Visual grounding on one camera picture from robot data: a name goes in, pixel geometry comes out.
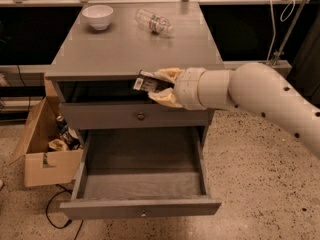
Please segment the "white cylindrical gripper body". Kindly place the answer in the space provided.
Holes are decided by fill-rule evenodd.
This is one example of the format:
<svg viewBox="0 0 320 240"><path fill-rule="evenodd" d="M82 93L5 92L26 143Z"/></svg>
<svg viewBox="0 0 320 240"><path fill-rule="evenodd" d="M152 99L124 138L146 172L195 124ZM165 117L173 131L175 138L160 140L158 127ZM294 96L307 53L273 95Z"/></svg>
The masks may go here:
<svg viewBox="0 0 320 240"><path fill-rule="evenodd" d="M199 81L204 72L204 68L188 68L176 80L174 94L187 110L205 110L198 96Z"/></svg>

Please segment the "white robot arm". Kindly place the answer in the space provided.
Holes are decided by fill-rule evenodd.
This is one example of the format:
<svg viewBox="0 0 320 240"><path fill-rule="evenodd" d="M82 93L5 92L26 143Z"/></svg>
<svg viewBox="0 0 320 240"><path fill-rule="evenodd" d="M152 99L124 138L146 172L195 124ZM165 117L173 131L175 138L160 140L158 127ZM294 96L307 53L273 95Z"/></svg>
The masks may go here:
<svg viewBox="0 0 320 240"><path fill-rule="evenodd" d="M157 103L187 110L252 113L286 130L320 158L319 109L273 68L247 63L235 70L169 68L155 75L173 84L148 93Z"/></svg>

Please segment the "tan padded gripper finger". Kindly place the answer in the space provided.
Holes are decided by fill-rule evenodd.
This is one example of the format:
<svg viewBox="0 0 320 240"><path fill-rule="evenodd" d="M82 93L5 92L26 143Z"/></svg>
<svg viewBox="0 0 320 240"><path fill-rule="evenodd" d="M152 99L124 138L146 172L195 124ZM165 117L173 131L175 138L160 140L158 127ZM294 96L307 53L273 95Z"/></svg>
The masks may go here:
<svg viewBox="0 0 320 240"><path fill-rule="evenodd" d="M149 92L148 96L160 105L171 108L182 108L182 105L177 101L172 88L167 88L160 92Z"/></svg>
<svg viewBox="0 0 320 240"><path fill-rule="evenodd" d="M180 68L165 68L159 69L154 73L157 79L161 79L170 83L175 83L178 77L184 73L184 69Z"/></svg>

